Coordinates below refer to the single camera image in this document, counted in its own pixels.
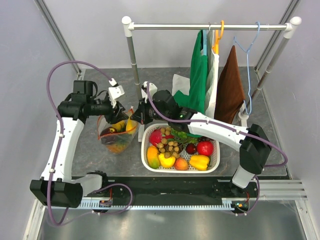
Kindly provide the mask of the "orange fruit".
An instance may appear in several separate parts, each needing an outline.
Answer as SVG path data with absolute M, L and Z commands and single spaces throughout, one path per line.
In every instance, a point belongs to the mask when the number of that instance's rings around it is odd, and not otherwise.
M 119 121 L 113 124 L 112 127 L 116 129 L 118 133 L 124 132 L 126 130 L 126 122 L 124 120 Z

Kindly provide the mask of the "clear zip bag orange zipper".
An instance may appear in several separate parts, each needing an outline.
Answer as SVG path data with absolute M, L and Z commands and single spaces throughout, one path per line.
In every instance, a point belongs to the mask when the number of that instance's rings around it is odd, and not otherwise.
M 126 112 L 126 114 L 129 117 L 128 119 L 130 119 L 130 117 L 131 117 L 131 115 L 133 113 L 134 113 L 134 107 L 131 106 L 130 110 Z M 127 134 L 126 131 L 123 131 L 123 132 L 117 132 L 117 133 L 110 134 L 110 135 L 100 136 L 101 131 L 103 131 L 104 129 L 106 129 L 108 127 L 112 127 L 112 125 L 113 124 L 110 124 L 110 123 L 106 122 L 106 119 L 105 119 L 105 117 L 103 115 L 100 115 L 98 117 L 98 120 L 97 120 L 97 138 L 100 141 L 100 143 L 102 145 L 104 145 L 105 147 L 106 147 L 107 144 L 114 143 L 114 142 L 119 141 L 119 140 L 128 141 L 129 145 L 130 145 L 132 140 L 133 140 L 133 138 L 135 137 L 135 135 L 137 134 L 137 132 L 139 130 L 139 123 L 138 123 L 136 131 L 135 131 L 134 134 Z

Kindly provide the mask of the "orange toy pineapple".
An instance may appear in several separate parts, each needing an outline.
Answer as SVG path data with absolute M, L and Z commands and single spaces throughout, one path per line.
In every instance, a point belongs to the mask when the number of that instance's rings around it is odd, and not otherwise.
M 126 150 L 129 142 L 125 140 L 118 140 L 116 142 L 111 142 L 106 145 L 106 148 L 113 154 L 120 154 Z

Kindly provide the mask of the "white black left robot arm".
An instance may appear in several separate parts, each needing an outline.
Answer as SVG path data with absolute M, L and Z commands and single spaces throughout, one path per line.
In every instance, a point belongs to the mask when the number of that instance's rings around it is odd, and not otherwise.
M 123 87 L 114 79 L 109 83 L 105 98 L 99 99 L 94 81 L 75 80 L 73 91 L 58 105 L 60 117 L 47 165 L 40 178 L 32 180 L 29 186 L 43 205 L 77 208 L 82 198 L 92 192 L 99 197 L 109 193 L 107 175 L 102 171 L 72 179 L 75 150 L 86 120 L 90 116 L 104 116 L 109 124 L 116 124 L 128 118 L 118 101 L 125 94 Z

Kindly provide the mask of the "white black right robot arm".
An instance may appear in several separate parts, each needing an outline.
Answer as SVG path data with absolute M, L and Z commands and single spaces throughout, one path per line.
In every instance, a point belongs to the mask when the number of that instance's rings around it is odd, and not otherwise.
M 177 132 L 210 138 L 239 153 L 239 167 L 229 184 L 233 196 L 242 196 L 252 178 L 262 173 L 272 146 L 259 125 L 232 125 L 180 107 L 168 90 L 158 90 L 148 81 L 139 90 L 142 98 L 133 114 L 135 121 L 144 125 L 164 121 Z

